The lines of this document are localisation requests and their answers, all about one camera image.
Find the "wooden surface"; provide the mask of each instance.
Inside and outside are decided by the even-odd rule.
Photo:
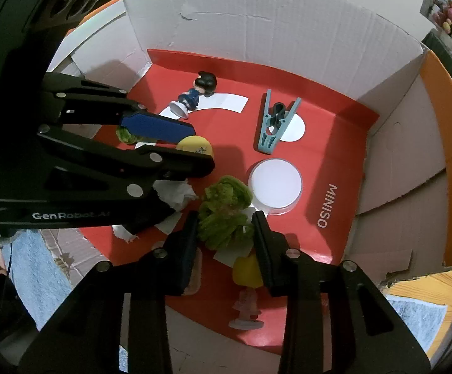
[[[446,317],[427,352],[428,358],[432,358],[452,322],[452,271],[420,277],[417,280],[401,281],[394,284],[389,293],[448,306]]]

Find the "stuffed toy in background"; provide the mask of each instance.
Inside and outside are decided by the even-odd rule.
[[[198,237],[209,250],[226,247],[231,241],[251,240],[253,227],[242,211],[250,206],[252,193],[240,180],[224,176],[205,188],[198,210]]]
[[[452,0],[443,6],[442,11],[434,13],[432,19],[450,35],[452,32]]]

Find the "figurine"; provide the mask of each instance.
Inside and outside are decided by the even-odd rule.
[[[252,319],[252,315],[260,315],[260,311],[257,309],[257,293],[254,288],[246,287],[240,291],[240,297],[234,303],[233,308],[240,314],[236,319],[229,322],[230,328],[248,331],[264,327],[264,322]]]
[[[229,322],[229,327],[244,331],[264,327],[264,322],[256,319],[261,311],[257,308],[255,289],[262,287],[264,283],[255,254],[247,257],[240,256],[236,259],[233,265],[233,281],[245,288],[240,291],[240,297],[233,305],[233,308],[240,314],[236,319]]]
[[[173,114],[180,118],[188,118],[188,112],[195,111],[198,107],[200,95],[210,97],[217,87],[217,78],[208,72],[198,72],[198,77],[193,83],[193,88],[187,92],[179,94],[177,101],[169,104]]]

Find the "teal clothespin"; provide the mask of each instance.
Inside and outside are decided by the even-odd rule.
[[[269,113],[269,101],[271,99],[271,90],[266,93],[266,101],[264,103],[264,115],[262,116],[262,128],[260,130],[259,145],[257,149],[268,155],[272,154],[274,147],[285,133],[288,124],[292,120],[297,107],[302,99],[298,97],[288,114],[286,114],[286,107],[283,103],[276,103],[273,106],[271,113]],[[273,132],[268,135],[266,133],[267,128],[274,127]]]

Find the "white paper circle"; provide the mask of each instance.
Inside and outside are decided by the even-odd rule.
[[[274,127],[269,127],[268,129],[270,133],[273,133]],[[283,142],[298,141],[302,136],[304,136],[305,131],[306,124],[304,123],[304,120],[297,114],[294,114],[280,140]]]
[[[302,177],[292,163],[268,159],[254,167],[248,185],[252,204],[272,214],[283,214],[295,207],[302,193]]]

